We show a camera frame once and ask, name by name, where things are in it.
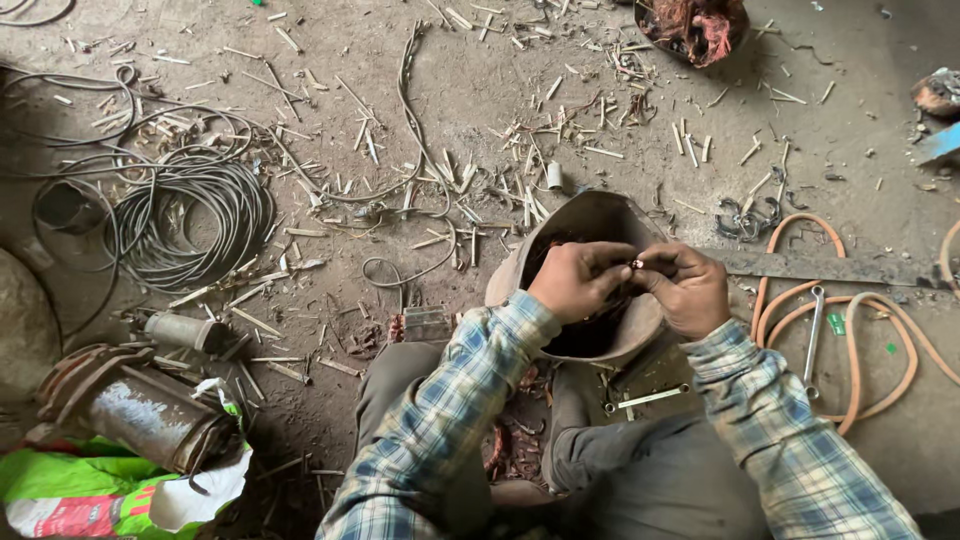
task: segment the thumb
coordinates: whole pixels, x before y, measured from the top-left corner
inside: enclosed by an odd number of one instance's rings
[[[654,270],[634,270],[631,282],[650,291],[657,300],[662,300],[662,297],[670,294],[677,287],[666,276]]]
[[[604,271],[596,277],[590,286],[597,292],[600,298],[607,298],[621,283],[630,279],[633,272],[626,264],[619,264]]]

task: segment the wrench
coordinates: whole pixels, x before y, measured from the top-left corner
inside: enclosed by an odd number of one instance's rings
[[[619,404],[616,404],[616,405],[615,405],[615,404],[611,404],[611,403],[607,403],[607,404],[604,405],[604,410],[606,410],[606,411],[609,412],[610,414],[613,414],[613,413],[615,413],[616,410],[619,409],[619,408],[626,408],[626,407],[628,407],[628,406],[645,404],[645,403],[648,403],[648,402],[652,402],[652,401],[654,401],[654,400],[661,400],[661,399],[663,399],[663,398],[669,398],[670,396],[676,396],[677,394],[685,394],[685,393],[687,393],[687,392],[689,392],[689,391],[690,391],[690,385],[689,385],[689,384],[681,384],[680,386],[677,386],[676,388],[671,388],[670,390],[664,390],[664,391],[662,391],[662,392],[654,392],[654,393],[652,393],[652,394],[647,394],[646,396],[643,396],[643,397],[640,397],[640,398],[636,398],[635,400],[630,400],[630,401],[628,401],[628,402],[623,402],[623,403],[619,403]]]
[[[820,390],[813,385],[813,358],[817,355],[817,340],[820,338],[820,324],[824,320],[824,288],[814,285],[810,293],[817,299],[817,306],[813,309],[813,328],[810,330],[810,345],[806,348],[806,366],[804,366],[804,390],[809,400],[820,397]]]

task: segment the gray pants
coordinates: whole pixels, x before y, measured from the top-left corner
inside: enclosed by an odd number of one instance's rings
[[[358,446],[372,442],[387,409],[440,363],[421,343],[388,347],[360,385]],[[756,485],[700,416],[565,431],[552,452],[553,478],[572,494],[533,508],[500,508],[513,527],[546,525],[563,538],[666,539],[767,536]],[[443,509],[430,516],[451,535],[485,526],[494,515],[479,449],[451,482]]]

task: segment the copper scrap pile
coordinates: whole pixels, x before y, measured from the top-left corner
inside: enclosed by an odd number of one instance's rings
[[[652,0],[637,4],[636,19],[651,42],[696,67],[725,58],[750,28],[742,0]]]
[[[533,400],[545,399],[547,406],[552,405],[548,377],[538,377],[537,366],[530,366],[523,379],[517,385],[516,395],[507,403],[506,408],[516,401],[520,394]],[[491,482],[498,479],[525,479],[543,484],[540,474],[540,458],[546,435],[546,421],[540,419],[536,425],[527,425],[509,413],[501,414],[493,423],[492,451],[484,462],[484,468]]]

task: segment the person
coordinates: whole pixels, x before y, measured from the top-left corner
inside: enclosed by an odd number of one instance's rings
[[[683,244],[609,242],[551,248],[528,290],[469,311],[442,355],[401,343],[373,363],[357,456],[317,538],[503,537],[497,516],[511,514],[493,508],[480,442],[538,350],[626,282],[690,340],[706,418],[590,427],[562,366],[542,470],[570,495],[514,517],[563,538],[921,538],[783,357],[731,318],[721,263]]]

